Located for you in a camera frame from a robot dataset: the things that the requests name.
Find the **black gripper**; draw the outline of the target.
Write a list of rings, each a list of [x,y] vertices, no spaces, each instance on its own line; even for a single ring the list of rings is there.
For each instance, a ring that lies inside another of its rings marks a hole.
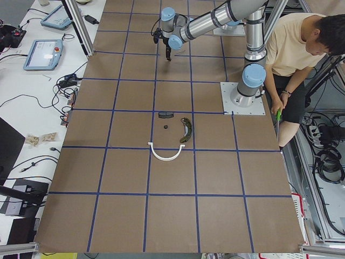
[[[169,46],[169,38],[163,38],[165,44],[165,56],[167,60],[171,60],[171,47]]]

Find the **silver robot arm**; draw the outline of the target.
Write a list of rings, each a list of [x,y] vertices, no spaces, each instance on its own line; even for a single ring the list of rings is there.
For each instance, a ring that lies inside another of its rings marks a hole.
[[[154,42],[162,39],[166,58],[171,50],[179,50],[184,43],[213,32],[217,36],[245,36],[245,63],[241,80],[230,94],[239,107],[249,107],[257,98],[257,91],[266,78],[264,42],[266,1],[226,1],[213,10],[189,18],[171,7],[161,11],[161,27],[154,33]]]

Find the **person right hand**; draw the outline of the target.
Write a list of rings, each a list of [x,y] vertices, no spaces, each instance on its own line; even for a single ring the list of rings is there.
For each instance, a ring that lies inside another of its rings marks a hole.
[[[284,108],[283,103],[281,100],[274,100],[272,101],[271,113],[276,115],[278,111],[282,111]]]

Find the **person left hand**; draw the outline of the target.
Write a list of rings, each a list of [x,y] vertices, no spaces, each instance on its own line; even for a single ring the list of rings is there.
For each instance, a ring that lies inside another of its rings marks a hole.
[[[282,93],[280,94],[280,100],[282,102],[283,108],[286,107],[290,96],[291,96],[290,93],[287,91],[282,91]]]

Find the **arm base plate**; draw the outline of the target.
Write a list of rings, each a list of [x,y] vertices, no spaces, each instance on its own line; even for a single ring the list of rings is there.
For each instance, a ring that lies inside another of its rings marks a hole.
[[[224,115],[265,115],[262,92],[245,97],[237,91],[237,82],[220,82]]]
[[[215,36],[245,37],[245,30],[242,24],[223,25],[220,28],[213,29]]]

